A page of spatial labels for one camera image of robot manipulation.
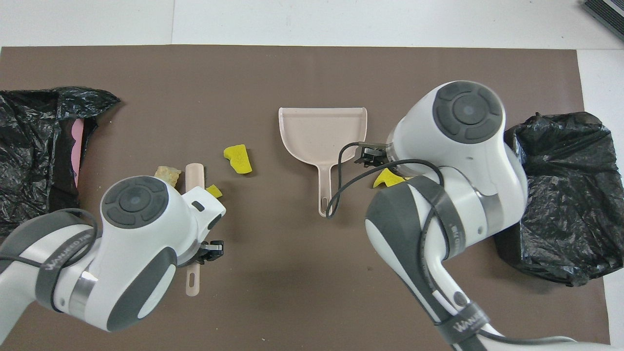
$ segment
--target brown mat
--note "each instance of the brown mat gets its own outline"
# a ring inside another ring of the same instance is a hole
[[[108,334],[33,304],[0,350],[448,350],[364,230],[374,177],[347,190],[336,218],[316,211],[316,169],[286,151],[278,108],[368,110],[384,142],[407,110],[443,82],[468,79],[502,98],[508,126],[583,110],[575,51],[363,47],[5,47],[0,89],[80,85],[123,100],[101,120],[80,173],[83,208],[115,181],[158,165],[207,166],[228,209],[211,232],[226,254],[184,272],[136,326]],[[234,173],[224,148],[244,143],[254,172]],[[345,177],[363,171],[349,163]],[[509,337],[567,335],[608,343],[602,280],[580,288],[528,277],[492,240],[446,264]]]

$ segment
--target black strap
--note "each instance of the black strap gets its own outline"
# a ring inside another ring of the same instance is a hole
[[[35,296],[42,306],[62,313],[54,306],[54,289],[61,269],[69,259],[93,240],[93,235],[93,229],[79,232],[67,239],[41,264],[35,285]]]
[[[466,249],[466,230],[449,194],[440,184],[423,175],[414,177],[407,183],[415,187],[435,209],[449,246],[446,258],[461,254]]]
[[[444,340],[449,344],[459,344],[471,336],[477,335],[479,330],[490,322],[490,318],[475,303],[469,303],[453,317],[436,324]]]

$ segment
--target yellow sponge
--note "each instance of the yellow sponge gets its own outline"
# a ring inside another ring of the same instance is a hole
[[[207,187],[206,191],[209,192],[212,196],[214,196],[215,199],[218,199],[219,197],[223,196],[223,193],[221,193],[221,190],[219,190],[219,188],[217,188],[215,184],[212,184],[211,186]]]
[[[381,171],[381,173],[379,174],[379,176],[377,177],[377,179],[375,179],[375,183],[373,183],[373,188],[377,187],[377,185],[384,183],[387,187],[391,187],[393,185],[396,185],[400,182],[404,182],[405,179],[403,179],[402,177],[399,177],[398,175],[390,172],[389,169],[384,169],[383,171]]]
[[[236,173],[247,174],[251,172],[251,164],[244,144],[226,147],[223,150],[223,156],[230,160],[230,166],[234,168]]]

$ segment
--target pink dustpan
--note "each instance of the pink dustpan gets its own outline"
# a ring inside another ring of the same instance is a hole
[[[325,217],[331,199],[331,168],[346,144],[366,138],[366,109],[280,108],[281,140],[296,159],[318,168],[318,213]],[[343,154],[343,162],[355,156],[356,148]]]

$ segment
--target plastic bag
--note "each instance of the plastic bag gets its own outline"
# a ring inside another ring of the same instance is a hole
[[[84,154],[95,117],[118,102],[84,87],[0,91],[0,237],[28,219],[78,207],[72,126],[84,120]]]
[[[587,112],[537,114],[505,133],[529,180],[520,222],[495,236],[511,266],[567,286],[622,268],[624,190],[611,132]]]

